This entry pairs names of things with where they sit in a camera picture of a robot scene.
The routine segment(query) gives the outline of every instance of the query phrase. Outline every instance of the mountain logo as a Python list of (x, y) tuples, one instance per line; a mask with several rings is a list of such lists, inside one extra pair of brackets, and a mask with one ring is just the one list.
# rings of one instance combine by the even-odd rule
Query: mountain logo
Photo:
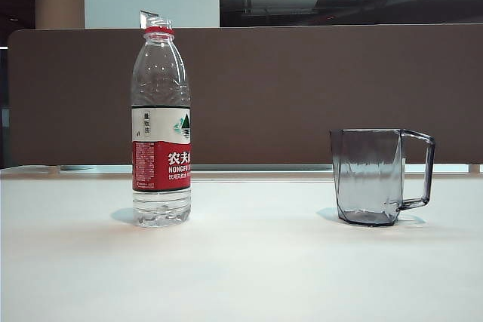
[(181, 133), (185, 139), (189, 139), (190, 135), (190, 128), (189, 128), (189, 117), (188, 114), (184, 116), (184, 118), (180, 118), (179, 122), (177, 122), (174, 126), (173, 129)]

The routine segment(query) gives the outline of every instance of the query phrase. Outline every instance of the cup handle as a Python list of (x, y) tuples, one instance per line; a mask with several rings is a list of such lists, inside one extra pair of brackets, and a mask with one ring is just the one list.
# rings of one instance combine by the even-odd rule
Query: cup handle
[(414, 207), (423, 207), (429, 203), (429, 194), (431, 192), (432, 179), (432, 165), (435, 159), (435, 139), (431, 136), (425, 135), (411, 130), (402, 130), (402, 137), (415, 137), (426, 142), (426, 170), (424, 172), (424, 193), (423, 197), (415, 199), (404, 199), (400, 210), (412, 209)]

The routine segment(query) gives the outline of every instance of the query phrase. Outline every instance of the red label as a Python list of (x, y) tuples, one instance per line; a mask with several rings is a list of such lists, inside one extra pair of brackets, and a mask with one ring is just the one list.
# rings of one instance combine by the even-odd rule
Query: red label
[(164, 192), (189, 188), (191, 145), (133, 141), (133, 189)]

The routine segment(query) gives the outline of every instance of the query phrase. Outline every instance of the cup base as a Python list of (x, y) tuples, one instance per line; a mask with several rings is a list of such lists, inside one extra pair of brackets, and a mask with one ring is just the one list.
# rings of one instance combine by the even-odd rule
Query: cup base
[(396, 218), (390, 218), (386, 213), (373, 213), (365, 210), (345, 211), (339, 210), (339, 218), (349, 224), (366, 226), (391, 226)]

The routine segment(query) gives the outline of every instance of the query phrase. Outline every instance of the brown partition panel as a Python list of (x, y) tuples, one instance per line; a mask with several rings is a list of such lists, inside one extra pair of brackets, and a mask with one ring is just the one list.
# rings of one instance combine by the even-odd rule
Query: brown partition panel
[[(141, 34), (12, 35), (16, 162), (131, 162)], [(178, 29), (175, 42), (192, 87), (197, 164), (330, 163), (332, 127), (411, 128), (436, 138), (436, 162), (483, 162), (483, 25)], [(411, 143), (409, 156), (422, 161), (423, 145)]]

